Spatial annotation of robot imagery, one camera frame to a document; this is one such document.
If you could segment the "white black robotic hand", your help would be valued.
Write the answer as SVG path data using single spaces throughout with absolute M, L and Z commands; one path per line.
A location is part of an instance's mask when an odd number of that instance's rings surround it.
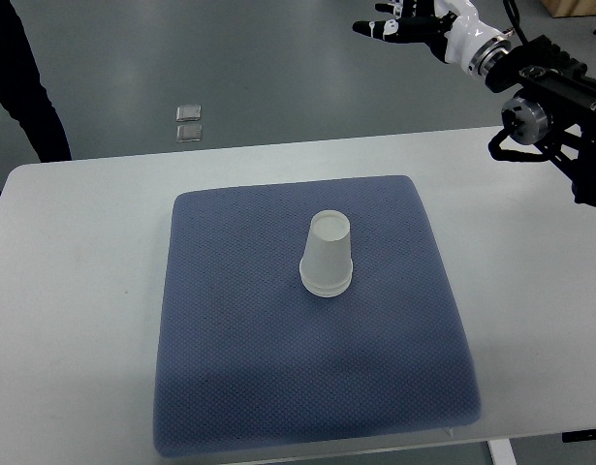
M 359 20 L 352 30 L 389 44 L 424 44 L 438 60 L 457 64 L 474 79 L 486 79 L 512 50 L 505 34 L 482 22 L 469 1 L 387 1 L 375 10 L 391 17 Z

